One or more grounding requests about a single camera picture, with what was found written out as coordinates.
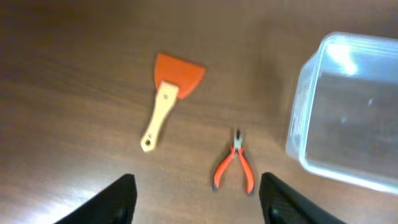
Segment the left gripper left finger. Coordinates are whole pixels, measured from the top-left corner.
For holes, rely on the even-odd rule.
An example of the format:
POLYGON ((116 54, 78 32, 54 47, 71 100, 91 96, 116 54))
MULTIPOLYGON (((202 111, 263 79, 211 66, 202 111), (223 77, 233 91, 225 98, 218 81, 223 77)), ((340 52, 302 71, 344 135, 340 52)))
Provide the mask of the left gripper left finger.
POLYGON ((135 177, 124 174, 55 224, 131 224, 136 201, 135 177))

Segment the clear plastic container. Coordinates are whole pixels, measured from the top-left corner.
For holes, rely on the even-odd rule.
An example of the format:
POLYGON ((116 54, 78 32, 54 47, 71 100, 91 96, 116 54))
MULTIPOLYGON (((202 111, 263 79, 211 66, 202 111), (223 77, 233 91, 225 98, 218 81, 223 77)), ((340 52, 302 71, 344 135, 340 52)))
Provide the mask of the clear plastic container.
POLYGON ((303 65, 286 153, 309 173, 397 193, 397 41, 334 32, 303 65))

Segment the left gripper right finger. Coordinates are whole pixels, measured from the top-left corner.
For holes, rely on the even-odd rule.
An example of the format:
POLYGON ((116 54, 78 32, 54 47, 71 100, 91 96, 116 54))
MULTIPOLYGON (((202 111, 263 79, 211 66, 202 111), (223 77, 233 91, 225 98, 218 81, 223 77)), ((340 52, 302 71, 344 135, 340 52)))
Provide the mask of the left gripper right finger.
POLYGON ((259 199, 269 224, 345 224, 271 172, 261 176, 259 199))

